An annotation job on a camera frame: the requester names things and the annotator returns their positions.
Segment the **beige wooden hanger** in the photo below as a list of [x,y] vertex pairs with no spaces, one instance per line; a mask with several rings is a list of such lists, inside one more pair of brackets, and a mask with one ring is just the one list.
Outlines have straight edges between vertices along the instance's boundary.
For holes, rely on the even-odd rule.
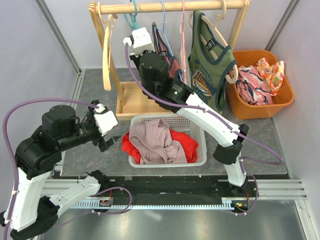
[[104,29],[104,40],[103,40],[103,53],[102,53],[102,80],[103,87],[106,91],[112,89],[110,82],[110,70],[111,70],[111,43],[112,35],[115,26],[115,21],[118,18],[117,15],[109,14],[107,20],[102,18],[102,3],[98,2],[98,15],[103,24],[105,24]]

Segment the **teal plastic hanger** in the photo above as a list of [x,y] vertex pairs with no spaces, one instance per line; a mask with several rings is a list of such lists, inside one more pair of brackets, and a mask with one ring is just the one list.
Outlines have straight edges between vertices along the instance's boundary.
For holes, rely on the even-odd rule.
[[135,0],[130,0],[131,3],[133,3],[134,6],[134,13],[124,13],[123,16],[131,29],[131,31],[139,29],[139,24],[137,23],[136,16],[138,14],[138,7]]

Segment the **white plastic basket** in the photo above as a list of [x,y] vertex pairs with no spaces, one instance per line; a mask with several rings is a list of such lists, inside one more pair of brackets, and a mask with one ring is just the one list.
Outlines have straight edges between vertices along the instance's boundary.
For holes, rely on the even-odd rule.
[[202,166],[207,161],[207,146],[204,130],[189,119],[175,113],[166,114],[149,114],[137,115],[131,119],[130,127],[143,124],[147,121],[155,119],[163,119],[169,124],[169,129],[177,132],[186,133],[189,137],[198,143],[197,160],[194,163],[185,164],[160,164],[160,165],[140,165],[135,163],[132,156],[129,156],[128,161],[134,168],[181,168],[181,167],[198,167]]

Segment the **mauve pink tank top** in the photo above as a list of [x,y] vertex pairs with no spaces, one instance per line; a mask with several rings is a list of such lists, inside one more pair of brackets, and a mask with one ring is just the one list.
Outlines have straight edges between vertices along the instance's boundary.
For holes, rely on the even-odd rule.
[[187,163],[181,143],[172,138],[169,124],[161,118],[130,127],[128,138],[141,155],[140,165]]

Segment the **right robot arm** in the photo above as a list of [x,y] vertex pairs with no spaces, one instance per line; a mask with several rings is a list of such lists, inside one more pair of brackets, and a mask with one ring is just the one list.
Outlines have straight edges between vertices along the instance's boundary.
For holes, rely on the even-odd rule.
[[185,83],[170,77],[167,64],[155,52],[126,53],[125,59],[129,70],[134,62],[139,76],[133,79],[149,99],[194,122],[218,142],[213,157],[224,165],[230,193],[235,197],[242,196],[247,191],[248,178],[240,158],[249,127],[228,121]]

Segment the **light blue hanger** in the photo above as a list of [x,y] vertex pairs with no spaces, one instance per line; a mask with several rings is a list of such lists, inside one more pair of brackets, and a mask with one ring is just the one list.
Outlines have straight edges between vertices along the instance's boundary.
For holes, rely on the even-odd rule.
[[166,32],[166,9],[165,9],[165,3],[163,1],[161,1],[160,3],[162,5],[162,10],[163,10],[163,24],[162,24],[162,31],[161,32],[164,34],[164,38],[165,38],[165,41],[167,43],[167,47],[168,47],[169,53],[173,57],[174,54],[173,54],[170,42],[169,42],[168,37],[167,37],[167,32]]

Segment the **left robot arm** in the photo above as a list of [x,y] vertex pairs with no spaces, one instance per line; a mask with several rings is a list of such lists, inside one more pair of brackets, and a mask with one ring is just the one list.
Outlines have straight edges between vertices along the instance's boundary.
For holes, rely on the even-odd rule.
[[42,115],[42,124],[18,145],[14,155],[19,178],[16,198],[13,207],[0,214],[0,224],[10,227],[12,239],[28,240],[41,235],[79,201],[109,193],[109,179],[100,170],[52,196],[42,195],[42,190],[64,151],[92,142],[105,152],[115,140],[104,137],[117,124],[115,114],[101,103],[96,108],[89,107],[84,120],[68,105],[56,105]]

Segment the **rust red tank top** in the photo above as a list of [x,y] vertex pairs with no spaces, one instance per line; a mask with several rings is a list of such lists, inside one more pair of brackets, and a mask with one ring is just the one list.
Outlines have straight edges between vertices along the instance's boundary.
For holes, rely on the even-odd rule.
[[180,64],[169,48],[169,44],[165,43],[160,35],[160,30],[155,22],[152,23],[152,38],[155,52],[164,60],[168,65],[169,77],[182,81],[182,70]]

